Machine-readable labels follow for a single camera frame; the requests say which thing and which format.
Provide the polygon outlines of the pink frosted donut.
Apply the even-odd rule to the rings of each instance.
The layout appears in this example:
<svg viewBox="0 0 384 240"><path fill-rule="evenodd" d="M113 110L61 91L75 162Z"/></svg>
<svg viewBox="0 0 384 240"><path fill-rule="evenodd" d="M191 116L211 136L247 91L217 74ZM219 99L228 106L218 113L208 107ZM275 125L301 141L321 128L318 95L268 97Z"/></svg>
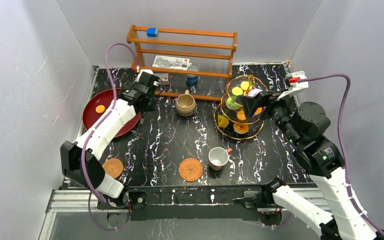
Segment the pink frosted donut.
<svg viewBox="0 0 384 240"><path fill-rule="evenodd" d="M262 89L259 89L259 88L253 88L251 89L248 93L247 93L247 96L248 97L251 97L251 98L254 98L255 96L257 96L260 92L262 92L263 90Z"/></svg>

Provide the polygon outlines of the orange round cookie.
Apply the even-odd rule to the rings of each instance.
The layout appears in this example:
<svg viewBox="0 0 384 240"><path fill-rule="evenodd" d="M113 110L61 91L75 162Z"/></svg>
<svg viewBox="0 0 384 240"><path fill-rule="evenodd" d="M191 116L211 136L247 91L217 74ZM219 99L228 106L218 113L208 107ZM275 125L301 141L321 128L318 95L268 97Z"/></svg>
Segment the orange round cookie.
<svg viewBox="0 0 384 240"><path fill-rule="evenodd" d="M246 114L245 114L245 112L243 110L240 110L240 111L237 112L236 118L239 121L242 121L242 122L247 120Z"/></svg>
<svg viewBox="0 0 384 240"><path fill-rule="evenodd" d="M248 82L248 81L242 81L240 83L240 88L244 91L244 92L248 92L252 89L252 85Z"/></svg>

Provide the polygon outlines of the green round cookie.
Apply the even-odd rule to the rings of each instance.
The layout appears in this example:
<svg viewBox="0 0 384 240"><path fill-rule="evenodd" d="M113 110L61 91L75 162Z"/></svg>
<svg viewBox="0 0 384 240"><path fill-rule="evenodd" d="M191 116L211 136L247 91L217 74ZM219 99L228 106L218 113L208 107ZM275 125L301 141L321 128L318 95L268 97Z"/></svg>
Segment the green round cookie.
<svg viewBox="0 0 384 240"><path fill-rule="evenodd" d="M236 86L231 89L231 93L237 97L243 95L244 91L241 87Z"/></svg>

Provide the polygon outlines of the green frosted donut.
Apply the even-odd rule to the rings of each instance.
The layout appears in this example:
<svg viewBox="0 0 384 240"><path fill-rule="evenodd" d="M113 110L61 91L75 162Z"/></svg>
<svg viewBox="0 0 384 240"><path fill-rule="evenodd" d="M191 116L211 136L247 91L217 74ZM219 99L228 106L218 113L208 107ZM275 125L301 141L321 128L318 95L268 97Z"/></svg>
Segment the green frosted donut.
<svg viewBox="0 0 384 240"><path fill-rule="evenodd" d="M241 108L240 105L238 105L237 103L235 103L235 101L231 98L231 97L228 97L225 101L225 105L226 107L229 109L229 110L233 110L233 111L236 111L238 109Z"/></svg>

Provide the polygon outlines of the three-tier glass gold stand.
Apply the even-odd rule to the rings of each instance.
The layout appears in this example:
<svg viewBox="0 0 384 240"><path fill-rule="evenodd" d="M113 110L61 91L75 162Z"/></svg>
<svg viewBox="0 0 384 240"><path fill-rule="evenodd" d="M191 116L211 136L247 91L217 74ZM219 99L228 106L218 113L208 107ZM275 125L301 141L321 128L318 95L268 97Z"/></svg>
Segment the three-tier glass gold stand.
<svg viewBox="0 0 384 240"><path fill-rule="evenodd" d="M238 103L237 96L234 96L232 94L232 88L234 87L240 87L241 82L248 81L252 88L261 89L262 92L267 92L268 88L266 85L257 77L247 74L247 75L240 75L238 77L233 78L228 84L227 84L227 91L226 93L221 97L220 104L215 108L213 112L213 118L215 122L215 127L217 130L219 130L224 136L227 136L229 138L232 138L234 140L247 140L254 138L259 134L261 129L263 128L264 121L260 119L262 112L257 116L252 116L251 118L246 118L246 121L239 121L237 119L237 112L238 111L244 111L243 106ZM234 102L238 105L240 105L240 109L238 110L230 110L227 108L225 101L227 98L231 97ZM224 115L229 119L229 124L225 128L219 128L217 126L217 115ZM234 131L234 123L242 123L247 124L249 126L249 131L245 134L237 134Z"/></svg>

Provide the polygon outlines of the orange white round cake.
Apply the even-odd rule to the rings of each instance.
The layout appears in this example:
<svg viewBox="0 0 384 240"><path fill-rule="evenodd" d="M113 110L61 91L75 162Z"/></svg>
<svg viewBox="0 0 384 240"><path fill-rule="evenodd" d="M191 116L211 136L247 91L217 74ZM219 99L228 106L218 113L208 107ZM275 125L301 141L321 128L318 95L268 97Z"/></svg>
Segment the orange white round cake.
<svg viewBox="0 0 384 240"><path fill-rule="evenodd" d="M244 135L249 131L249 125L244 123L234 123L233 130L239 135Z"/></svg>

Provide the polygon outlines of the yellow striped toy cake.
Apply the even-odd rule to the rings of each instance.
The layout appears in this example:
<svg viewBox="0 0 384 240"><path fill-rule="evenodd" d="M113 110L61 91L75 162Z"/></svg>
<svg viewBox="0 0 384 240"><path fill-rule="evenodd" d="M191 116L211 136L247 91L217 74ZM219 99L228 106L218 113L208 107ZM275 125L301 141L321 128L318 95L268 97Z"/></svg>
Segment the yellow striped toy cake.
<svg viewBox="0 0 384 240"><path fill-rule="evenodd" d="M221 115L221 114L217 115L216 121L217 121L217 126L219 128L226 128L230 123L229 119L226 116Z"/></svg>

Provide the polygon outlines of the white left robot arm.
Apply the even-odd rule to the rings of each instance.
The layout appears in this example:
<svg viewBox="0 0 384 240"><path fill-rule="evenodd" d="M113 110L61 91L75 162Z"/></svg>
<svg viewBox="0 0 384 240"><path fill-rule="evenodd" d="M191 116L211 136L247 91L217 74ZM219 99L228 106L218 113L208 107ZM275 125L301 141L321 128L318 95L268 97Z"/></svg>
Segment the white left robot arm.
<svg viewBox="0 0 384 240"><path fill-rule="evenodd" d="M137 114L154 111L159 77L150 69L139 72L133 83L120 90L111 90L109 107L98 120L73 142L60 147L62 174L88 188L100 202L110 202L117 208L129 203L125 186L107 174L100 164L104 150L117 133Z"/></svg>

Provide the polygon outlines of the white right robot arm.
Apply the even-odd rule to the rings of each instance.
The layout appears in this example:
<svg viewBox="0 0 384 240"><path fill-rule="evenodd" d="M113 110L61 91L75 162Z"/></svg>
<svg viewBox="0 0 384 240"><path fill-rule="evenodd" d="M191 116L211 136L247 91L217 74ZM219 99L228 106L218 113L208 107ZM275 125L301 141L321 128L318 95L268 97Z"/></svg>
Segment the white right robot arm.
<svg viewBox="0 0 384 240"><path fill-rule="evenodd" d="M281 206L303 221L321 240L384 240L384 230L371 223L351 184L346 161L339 148L324 136L331 122L324 108L304 102L296 110L272 92L241 95L237 101L247 117L262 108L261 119L272 120L292 144L298 164L321 191L329 211L309 202L279 178L261 188L262 202Z"/></svg>

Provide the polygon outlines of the small white red box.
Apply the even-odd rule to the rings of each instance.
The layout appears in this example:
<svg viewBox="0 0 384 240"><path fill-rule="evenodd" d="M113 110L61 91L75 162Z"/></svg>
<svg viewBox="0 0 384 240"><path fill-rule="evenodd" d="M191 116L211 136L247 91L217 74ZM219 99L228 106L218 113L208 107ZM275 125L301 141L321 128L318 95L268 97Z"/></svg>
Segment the small white red box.
<svg viewBox="0 0 384 240"><path fill-rule="evenodd" d="M169 74L168 73L156 73L155 74L159 80L159 84L162 86L169 85Z"/></svg>

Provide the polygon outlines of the beige ceramic pitcher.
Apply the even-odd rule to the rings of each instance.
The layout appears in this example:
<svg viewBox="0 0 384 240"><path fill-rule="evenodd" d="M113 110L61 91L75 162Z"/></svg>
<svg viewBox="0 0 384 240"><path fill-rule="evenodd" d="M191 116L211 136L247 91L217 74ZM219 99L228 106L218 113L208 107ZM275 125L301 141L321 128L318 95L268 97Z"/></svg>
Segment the beige ceramic pitcher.
<svg viewBox="0 0 384 240"><path fill-rule="evenodd" d="M180 116L191 116L196 111L196 107L196 100L190 94L188 89L185 90L184 94L181 94L176 98L175 108Z"/></svg>

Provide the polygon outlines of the white plastic packet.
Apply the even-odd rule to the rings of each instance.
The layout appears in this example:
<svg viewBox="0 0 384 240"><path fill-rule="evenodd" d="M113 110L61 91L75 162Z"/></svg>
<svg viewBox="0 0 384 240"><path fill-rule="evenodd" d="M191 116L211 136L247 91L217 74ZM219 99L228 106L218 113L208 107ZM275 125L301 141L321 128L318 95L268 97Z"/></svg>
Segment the white plastic packet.
<svg viewBox="0 0 384 240"><path fill-rule="evenodd" d="M152 67L186 71L191 65L189 58L156 55Z"/></svg>

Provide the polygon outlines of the small orange macaron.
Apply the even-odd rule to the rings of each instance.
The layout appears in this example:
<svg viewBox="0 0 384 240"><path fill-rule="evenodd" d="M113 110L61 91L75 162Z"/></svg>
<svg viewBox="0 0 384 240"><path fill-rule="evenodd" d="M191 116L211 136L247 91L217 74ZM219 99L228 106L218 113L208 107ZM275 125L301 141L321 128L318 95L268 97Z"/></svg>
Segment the small orange macaron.
<svg viewBox="0 0 384 240"><path fill-rule="evenodd" d="M106 107L104 105L102 105L102 104L95 107L95 112L97 114L102 114L105 111L106 111Z"/></svg>

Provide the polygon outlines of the red round tray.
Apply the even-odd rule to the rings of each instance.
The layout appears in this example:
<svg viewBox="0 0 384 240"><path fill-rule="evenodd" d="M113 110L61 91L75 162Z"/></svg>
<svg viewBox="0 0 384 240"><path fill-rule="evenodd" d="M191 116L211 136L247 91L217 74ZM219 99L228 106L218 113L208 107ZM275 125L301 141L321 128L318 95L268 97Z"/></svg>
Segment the red round tray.
<svg viewBox="0 0 384 240"><path fill-rule="evenodd" d="M92 127L93 124L104 114L96 113L96 106L104 105L107 110L110 108L113 99L112 89L104 90L91 98L91 100L86 104L82 114L82 124L86 131ZM138 124L140 118L141 113L139 112L133 119L131 119L118 131L118 133L115 135L115 138L121 137L130 132Z"/></svg>

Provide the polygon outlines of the blue bottle cap jar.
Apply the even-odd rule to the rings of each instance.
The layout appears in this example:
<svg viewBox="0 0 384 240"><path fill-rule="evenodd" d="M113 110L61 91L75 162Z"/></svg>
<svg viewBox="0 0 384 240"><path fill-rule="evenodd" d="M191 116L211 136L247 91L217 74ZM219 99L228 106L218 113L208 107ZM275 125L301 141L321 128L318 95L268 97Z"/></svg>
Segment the blue bottle cap jar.
<svg viewBox="0 0 384 240"><path fill-rule="evenodd" d="M189 85L196 85L198 83L199 77L194 74L187 74L186 75L186 82Z"/></svg>

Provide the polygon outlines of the pink floral mug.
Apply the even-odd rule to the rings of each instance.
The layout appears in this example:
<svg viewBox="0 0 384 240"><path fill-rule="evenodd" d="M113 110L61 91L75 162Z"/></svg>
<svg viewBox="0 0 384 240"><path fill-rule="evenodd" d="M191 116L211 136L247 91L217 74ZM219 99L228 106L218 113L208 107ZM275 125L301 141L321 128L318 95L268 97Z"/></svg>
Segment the pink floral mug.
<svg viewBox="0 0 384 240"><path fill-rule="evenodd" d="M232 151L232 148L212 148L208 153L209 166L214 171L220 171L228 163Z"/></svg>

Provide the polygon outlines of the wooden shelf rack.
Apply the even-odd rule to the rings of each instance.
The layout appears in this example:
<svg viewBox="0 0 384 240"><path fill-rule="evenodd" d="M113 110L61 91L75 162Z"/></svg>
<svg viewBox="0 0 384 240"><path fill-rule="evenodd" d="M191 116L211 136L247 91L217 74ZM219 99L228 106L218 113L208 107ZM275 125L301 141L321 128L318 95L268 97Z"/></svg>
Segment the wooden shelf rack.
<svg viewBox="0 0 384 240"><path fill-rule="evenodd" d="M133 70L197 76L201 92L194 97L199 100L216 101L226 93L233 73L237 32L133 24L126 40L135 47Z"/></svg>

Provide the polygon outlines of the blue white eraser block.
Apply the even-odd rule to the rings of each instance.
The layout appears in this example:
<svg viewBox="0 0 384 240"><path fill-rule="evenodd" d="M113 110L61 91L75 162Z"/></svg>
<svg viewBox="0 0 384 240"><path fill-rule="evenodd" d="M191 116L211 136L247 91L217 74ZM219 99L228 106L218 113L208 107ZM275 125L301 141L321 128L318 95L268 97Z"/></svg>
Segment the blue white eraser block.
<svg viewBox="0 0 384 240"><path fill-rule="evenodd" d="M149 38L156 38L158 37L159 29L156 27L148 28L146 30L146 36Z"/></svg>

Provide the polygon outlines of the left woven rattan coaster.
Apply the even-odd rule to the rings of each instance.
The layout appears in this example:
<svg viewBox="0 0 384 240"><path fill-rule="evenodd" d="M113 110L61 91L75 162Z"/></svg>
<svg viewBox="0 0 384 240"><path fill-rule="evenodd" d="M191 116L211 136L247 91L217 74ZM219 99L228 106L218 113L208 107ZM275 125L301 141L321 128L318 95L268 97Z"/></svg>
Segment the left woven rattan coaster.
<svg viewBox="0 0 384 240"><path fill-rule="evenodd" d="M102 164L102 167L106 174L114 179L120 177L124 170L123 162L118 158L109 158Z"/></svg>

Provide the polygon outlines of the woven rattan coaster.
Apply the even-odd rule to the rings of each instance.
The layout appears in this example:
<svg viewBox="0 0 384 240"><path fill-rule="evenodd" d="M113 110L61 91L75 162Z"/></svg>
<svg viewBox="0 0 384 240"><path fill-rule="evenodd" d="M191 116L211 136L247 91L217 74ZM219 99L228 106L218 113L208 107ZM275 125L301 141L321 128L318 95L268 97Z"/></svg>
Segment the woven rattan coaster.
<svg viewBox="0 0 384 240"><path fill-rule="evenodd" d="M180 163L178 171L186 182L195 182L203 175L204 167L198 159L186 158Z"/></svg>
<svg viewBox="0 0 384 240"><path fill-rule="evenodd" d="M114 179L120 177L124 170L123 162L118 158L109 158L102 164L102 167L106 174Z"/></svg>

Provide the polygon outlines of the centre woven rattan coaster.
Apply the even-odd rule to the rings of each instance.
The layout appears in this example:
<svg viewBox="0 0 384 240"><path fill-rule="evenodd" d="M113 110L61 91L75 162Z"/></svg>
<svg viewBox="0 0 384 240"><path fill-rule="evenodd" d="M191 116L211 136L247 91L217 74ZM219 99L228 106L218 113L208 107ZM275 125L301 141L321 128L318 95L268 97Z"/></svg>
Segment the centre woven rattan coaster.
<svg viewBox="0 0 384 240"><path fill-rule="evenodd" d="M180 163L178 171L186 182L195 182L203 175L204 167L198 159L186 158Z"/></svg>

